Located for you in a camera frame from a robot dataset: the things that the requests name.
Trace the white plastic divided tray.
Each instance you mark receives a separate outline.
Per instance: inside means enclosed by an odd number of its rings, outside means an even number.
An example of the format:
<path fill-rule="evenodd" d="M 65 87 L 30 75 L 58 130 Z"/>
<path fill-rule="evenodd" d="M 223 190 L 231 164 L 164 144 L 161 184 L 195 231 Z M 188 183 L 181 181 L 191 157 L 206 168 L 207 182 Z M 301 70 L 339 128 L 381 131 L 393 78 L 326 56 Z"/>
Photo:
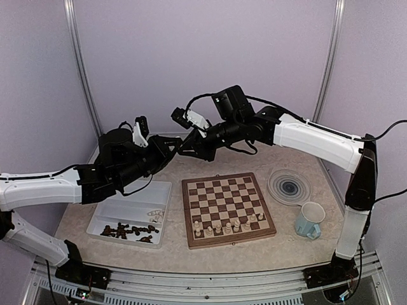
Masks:
<path fill-rule="evenodd" d="M 160 248 L 167 221 L 166 213 L 172 195 L 172 183 L 138 180 L 127 186 L 126 191 L 129 193 L 135 191 L 136 193 L 130 196 L 122 196 L 118 193 L 97 204 L 86 233 L 91 238 L 104 241 L 138 247 Z M 165 210 L 165 218 L 162 224 L 149 222 L 147 213 L 157 209 Z M 152 243 L 139 242 L 137 241 L 138 236 L 130 234 L 127 236 L 127 240 L 100 236 L 105 225 L 110 225 L 116 229 L 119 222 L 129 224 L 130 227 L 153 225 L 160 232 L 158 234 L 152 233 Z"/>

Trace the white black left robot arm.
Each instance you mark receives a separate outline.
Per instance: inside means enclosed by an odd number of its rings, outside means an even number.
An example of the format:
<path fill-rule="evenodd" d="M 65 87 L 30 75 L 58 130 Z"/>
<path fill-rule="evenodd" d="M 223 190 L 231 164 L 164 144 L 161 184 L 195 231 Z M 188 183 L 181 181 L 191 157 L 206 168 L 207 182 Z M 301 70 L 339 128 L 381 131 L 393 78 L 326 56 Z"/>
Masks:
<path fill-rule="evenodd" d="M 18 214 L 19 208 L 57 203 L 100 203 L 141 177 L 152 177 L 181 147 L 180 137 L 159 135 L 145 139 L 132 130 L 116 128 L 99 138 L 99 155 L 92 164 L 71 165 L 58 172 L 1 175 L 1 239 L 63 268 L 73 281 L 89 276 L 77 246 L 50 236 Z"/>

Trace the white chess king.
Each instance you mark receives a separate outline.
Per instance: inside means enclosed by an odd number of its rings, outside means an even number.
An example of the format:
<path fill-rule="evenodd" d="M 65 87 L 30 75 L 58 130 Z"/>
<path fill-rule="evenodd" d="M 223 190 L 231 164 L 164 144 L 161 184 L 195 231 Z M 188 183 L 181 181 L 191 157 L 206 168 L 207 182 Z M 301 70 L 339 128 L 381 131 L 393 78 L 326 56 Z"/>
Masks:
<path fill-rule="evenodd" d="M 228 235 L 228 234 L 231 234 L 231 232 L 232 232 L 231 223 L 227 222 L 224 227 L 224 234 Z"/>

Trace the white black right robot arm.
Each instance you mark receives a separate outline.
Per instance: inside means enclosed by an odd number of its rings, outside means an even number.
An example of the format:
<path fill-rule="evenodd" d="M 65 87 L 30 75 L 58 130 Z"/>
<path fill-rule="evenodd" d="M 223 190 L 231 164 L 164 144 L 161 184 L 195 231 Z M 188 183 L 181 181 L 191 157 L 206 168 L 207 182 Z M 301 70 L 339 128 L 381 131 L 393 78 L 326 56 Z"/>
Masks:
<path fill-rule="evenodd" d="M 213 161 L 220 147 L 230 147 L 242 140 L 250 144 L 258 141 L 299 150 L 351 174 L 342 231 L 331 262 L 325 268 L 329 281 L 340 281 L 354 267 L 357 246 L 368 230 L 376 200 L 375 139 L 369 134 L 359 137 L 318 125 L 271 102 L 255 111 L 251 105 L 254 97 L 246 95 L 239 85 L 208 96 L 221 123 L 211 125 L 190 109 L 191 103 L 184 109 L 176 108 L 171 115 L 183 128 L 193 129 L 181 146 L 180 155 Z"/>

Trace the white chess queen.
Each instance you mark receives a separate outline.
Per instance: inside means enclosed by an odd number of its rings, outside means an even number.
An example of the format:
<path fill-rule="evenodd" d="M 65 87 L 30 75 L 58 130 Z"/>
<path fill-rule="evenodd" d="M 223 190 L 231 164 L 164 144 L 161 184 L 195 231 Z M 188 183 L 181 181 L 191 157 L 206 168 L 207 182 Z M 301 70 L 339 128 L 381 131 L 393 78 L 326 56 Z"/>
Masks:
<path fill-rule="evenodd" d="M 239 219 L 237 219 L 237 220 L 234 222 L 233 231 L 234 231 L 234 232 L 239 232 L 239 230 L 240 230 L 240 225 L 241 225 L 241 223 L 240 223 Z"/>

